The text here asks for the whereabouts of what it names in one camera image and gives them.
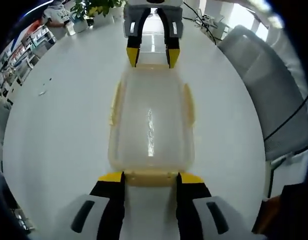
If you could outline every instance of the transparent plastic container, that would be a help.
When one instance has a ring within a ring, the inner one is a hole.
[[[112,104],[109,161],[118,171],[187,170],[194,160],[188,85],[165,65],[129,67]]]

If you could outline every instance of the gray office chair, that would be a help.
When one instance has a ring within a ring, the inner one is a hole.
[[[242,78],[266,139],[303,103],[294,78],[275,51],[243,26],[235,27],[218,47]],[[306,105],[264,144],[266,160],[307,148]]]

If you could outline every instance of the desk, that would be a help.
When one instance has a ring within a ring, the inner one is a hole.
[[[121,23],[65,37],[37,63],[17,94],[6,129],[4,171],[19,205],[43,235],[61,209],[112,171],[109,115],[128,64],[126,44]],[[265,179],[252,100],[227,58],[194,23],[184,21],[180,47],[177,69],[196,103],[190,172],[203,177],[212,195],[234,206],[251,229]],[[168,189],[128,189],[130,209],[139,207],[140,214],[129,217],[129,209],[126,218],[133,219],[130,231],[138,230],[140,237],[132,232],[126,239],[162,239],[159,230],[168,225],[155,217],[166,215],[169,194]],[[164,238],[179,238],[173,216]]]

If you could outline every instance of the white pot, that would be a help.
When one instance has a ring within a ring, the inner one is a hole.
[[[113,16],[111,13],[108,13],[104,16],[102,13],[98,14],[94,17],[94,27],[100,27],[108,24],[112,24],[114,22]]]
[[[110,13],[112,14],[115,22],[123,19],[123,17],[124,17],[124,11],[123,10],[124,9],[121,6],[114,7],[112,9],[110,9]]]
[[[88,28],[88,23],[86,20],[78,21],[74,24],[74,30],[76,33],[81,33]]]

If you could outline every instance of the potted plant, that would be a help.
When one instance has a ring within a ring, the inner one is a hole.
[[[85,0],[76,0],[75,5],[70,9],[72,12],[72,20],[74,23],[74,30],[80,33],[88,28],[85,17],[87,16],[87,8]]]
[[[88,2],[86,4],[87,14],[94,17],[94,25],[102,26],[113,22],[111,9],[120,8],[125,0],[86,0],[86,2]]]

